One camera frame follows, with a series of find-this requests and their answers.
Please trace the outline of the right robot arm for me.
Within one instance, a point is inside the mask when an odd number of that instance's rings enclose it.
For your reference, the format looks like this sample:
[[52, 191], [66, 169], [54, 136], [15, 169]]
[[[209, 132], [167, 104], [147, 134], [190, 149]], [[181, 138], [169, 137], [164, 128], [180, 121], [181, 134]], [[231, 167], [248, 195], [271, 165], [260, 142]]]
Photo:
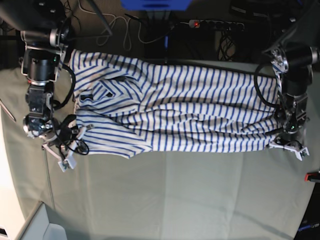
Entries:
[[[2, 0], [0, 17], [20, 33], [25, 49], [21, 74], [29, 86], [25, 94], [28, 114], [23, 130], [30, 138], [43, 140], [42, 148], [57, 159], [60, 169], [74, 169], [74, 154], [88, 155], [90, 150], [83, 137], [93, 125], [70, 126], [76, 116], [69, 114], [63, 121], [54, 112], [72, 98], [76, 75], [64, 61], [69, 43], [75, 39], [72, 24], [59, 0]], [[62, 102], [54, 99], [54, 83], [65, 70], [71, 86]]]

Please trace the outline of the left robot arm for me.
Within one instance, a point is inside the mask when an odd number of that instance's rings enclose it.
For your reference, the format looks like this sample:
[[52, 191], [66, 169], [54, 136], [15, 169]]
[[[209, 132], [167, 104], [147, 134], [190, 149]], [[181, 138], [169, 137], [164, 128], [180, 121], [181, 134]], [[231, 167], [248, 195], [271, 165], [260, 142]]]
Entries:
[[308, 156], [305, 146], [308, 95], [313, 83], [314, 64], [320, 61], [320, 2], [306, 0], [297, 20], [266, 49], [276, 79], [278, 103], [264, 99], [257, 86], [258, 73], [265, 66], [259, 65], [254, 73], [254, 87], [260, 100], [275, 110], [278, 129], [268, 132], [274, 136], [266, 146], [283, 149], [295, 154], [300, 161]]

